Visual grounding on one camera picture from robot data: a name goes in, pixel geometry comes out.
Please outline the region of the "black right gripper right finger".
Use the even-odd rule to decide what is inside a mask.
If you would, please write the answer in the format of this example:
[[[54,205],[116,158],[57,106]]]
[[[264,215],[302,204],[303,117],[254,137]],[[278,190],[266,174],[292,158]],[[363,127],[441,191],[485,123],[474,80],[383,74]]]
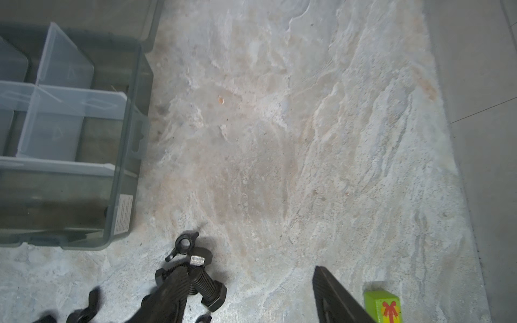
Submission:
[[[312,278],[319,322],[374,323],[372,317],[324,266],[316,266]]]

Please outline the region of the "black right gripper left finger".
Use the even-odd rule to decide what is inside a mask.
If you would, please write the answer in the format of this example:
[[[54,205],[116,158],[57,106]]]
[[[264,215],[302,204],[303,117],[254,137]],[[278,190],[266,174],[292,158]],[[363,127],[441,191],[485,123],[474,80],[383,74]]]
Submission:
[[[127,322],[182,322],[188,290],[187,275],[171,275]]]

